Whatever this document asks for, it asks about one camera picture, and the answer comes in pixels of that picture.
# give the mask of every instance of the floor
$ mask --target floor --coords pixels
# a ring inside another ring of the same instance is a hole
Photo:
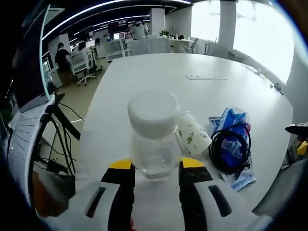
[[[103,71],[97,74],[97,79],[91,78],[87,80],[87,86],[84,86],[83,83],[78,87],[77,84],[73,84],[68,88],[60,88],[57,90],[57,94],[65,93],[64,98],[61,100],[61,103],[71,107],[76,113],[78,113],[82,118],[85,118],[87,115],[88,108],[94,96],[94,93],[103,78],[104,73],[106,72],[109,64],[107,63],[106,58],[97,60],[97,66],[103,66]],[[66,117],[71,121],[75,128],[81,132],[83,127],[83,121],[79,119],[69,108],[66,108],[62,105],[59,105]],[[63,138],[63,130],[60,123],[57,123],[60,128],[61,136]],[[79,150],[79,141],[76,140],[71,135],[72,140],[72,156],[78,161],[78,150]],[[56,135],[53,148],[60,153],[63,153],[59,136]],[[63,155],[57,154],[54,150],[51,151],[50,155],[51,160],[55,160],[57,163],[67,167],[65,158]]]

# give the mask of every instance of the potted plant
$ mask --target potted plant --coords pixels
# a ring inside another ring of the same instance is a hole
[[[168,38],[170,35],[169,31],[167,30],[162,30],[160,33],[159,33],[159,36],[163,37],[163,38]]]

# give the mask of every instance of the white lid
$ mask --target white lid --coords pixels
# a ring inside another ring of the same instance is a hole
[[[180,105],[168,92],[148,90],[135,94],[128,103],[131,126],[142,137],[157,140],[174,132]]]

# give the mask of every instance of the window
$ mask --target window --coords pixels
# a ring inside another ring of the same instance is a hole
[[[192,7],[191,36],[218,42],[220,28],[220,1],[195,3]]]
[[[294,54],[293,32],[272,6],[245,0],[237,3],[233,49],[256,60],[284,84],[287,82]]]

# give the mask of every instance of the glass jar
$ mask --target glass jar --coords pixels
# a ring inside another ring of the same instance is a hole
[[[177,98],[164,91],[143,91],[128,103],[133,128],[131,161],[149,179],[169,175],[182,160],[183,151],[175,135],[179,113]]]

